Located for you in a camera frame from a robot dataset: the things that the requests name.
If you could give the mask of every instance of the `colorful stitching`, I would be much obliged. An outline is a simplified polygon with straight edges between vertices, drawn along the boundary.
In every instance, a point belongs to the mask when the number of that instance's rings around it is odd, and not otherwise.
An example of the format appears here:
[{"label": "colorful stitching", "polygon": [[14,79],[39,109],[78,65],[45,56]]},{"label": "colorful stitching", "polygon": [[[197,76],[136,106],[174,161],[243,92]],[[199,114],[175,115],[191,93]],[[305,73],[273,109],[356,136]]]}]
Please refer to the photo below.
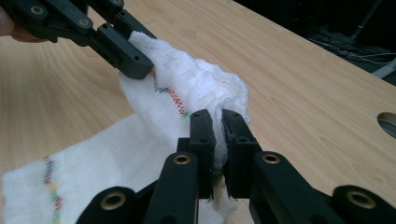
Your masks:
[{"label": "colorful stitching", "polygon": [[49,189],[49,196],[54,202],[55,210],[52,215],[52,224],[61,223],[61,208],[62,208],[62,198],[58,195],[57,186],[51,182],[52,173],[54,170],[54,161],[50,159],[49,156],[44,157],[43,161],[46,163],[46,174],[44,175],[44,183]]},{"label": "colorful stitching", "polygon": [[185,111],[183,102],[181,101],[180,98],[178,98],[175,91],[172,91],[167,87],[166,88],[158,87],[157,76],[155,74],[153,76],[154,76],[154,91],[158,91],[159,93],[168,92],[169,95],[171,95],[172,100],[175,102],[175,104],[177,106],[178,113],[181,115],[181,117],[183,119],[189,118],[191,113]]}]

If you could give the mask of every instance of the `crumpled towel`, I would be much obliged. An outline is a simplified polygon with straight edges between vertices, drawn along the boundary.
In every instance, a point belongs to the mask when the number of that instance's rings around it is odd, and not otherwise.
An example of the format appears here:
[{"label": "crumpled towel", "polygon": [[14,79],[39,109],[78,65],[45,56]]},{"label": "crumpled towel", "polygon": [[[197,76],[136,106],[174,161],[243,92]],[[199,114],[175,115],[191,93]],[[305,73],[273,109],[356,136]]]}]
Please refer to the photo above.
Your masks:
[{"label": "crumpled towel", "polygon": [[[133,32],[130,42],[154,63],[142,80],[120,74],[135,113],[90,139],[4,174],[5,224],[76,223],[100,191],[115,186],[141,190],[159,177],[177,139],[189,137],[189,116],[197,110],[207,109],[213,119],[216,167],[226,162],[221,109],[238,112],[248,122],[245,83],[163,40]],[[199,223],[222,223],[235,209],[220,183],[215,200],[200,201]]]}]

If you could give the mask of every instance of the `white cloth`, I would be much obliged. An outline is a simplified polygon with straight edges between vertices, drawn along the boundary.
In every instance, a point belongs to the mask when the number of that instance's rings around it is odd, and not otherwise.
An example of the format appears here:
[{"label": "white cloth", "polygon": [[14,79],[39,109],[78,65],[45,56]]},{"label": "white cloth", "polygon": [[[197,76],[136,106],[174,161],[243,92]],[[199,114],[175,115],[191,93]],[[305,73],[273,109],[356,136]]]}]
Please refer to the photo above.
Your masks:
[{"label": "white cloth", "polygon": [[[188,117],[200,109],[208,109],[214,121],[217,167],[225,162],[221,109],[236,111],[248,121],[244,82],[165,41],[140,33],[132,33],[130,41],[154,63],[152,74],[142,80],[120,74],[135,114],[42,161],[4,174],[5,224],[75,223],[104,189],[141,190],[158,178],[164,160],[176,151],[177,139],[189,137]],[[214,201],[200,202],[200,223],[222,223],[236,209],[224,185],[215,192]]]}]

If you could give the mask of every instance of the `wooden table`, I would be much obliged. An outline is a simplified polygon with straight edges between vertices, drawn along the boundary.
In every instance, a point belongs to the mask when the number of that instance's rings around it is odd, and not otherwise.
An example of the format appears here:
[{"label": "wooden table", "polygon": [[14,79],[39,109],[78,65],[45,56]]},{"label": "wooden table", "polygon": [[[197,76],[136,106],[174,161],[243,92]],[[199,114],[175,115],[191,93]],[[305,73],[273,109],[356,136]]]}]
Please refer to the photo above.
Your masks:
[{"label": "wooden table", "polygon": [[[231,0],[128,0],[152,33],[238,74],[250,129],[316,189],[369,189],[396,206],[396,139],[377,123],[396,88]],[[118,71],[71,41],[0,38],[0,173],[41,159],[133,113]],[[3,209],[4,199],[0,199]],[[246,201],[228,223],[251,223]]]}]

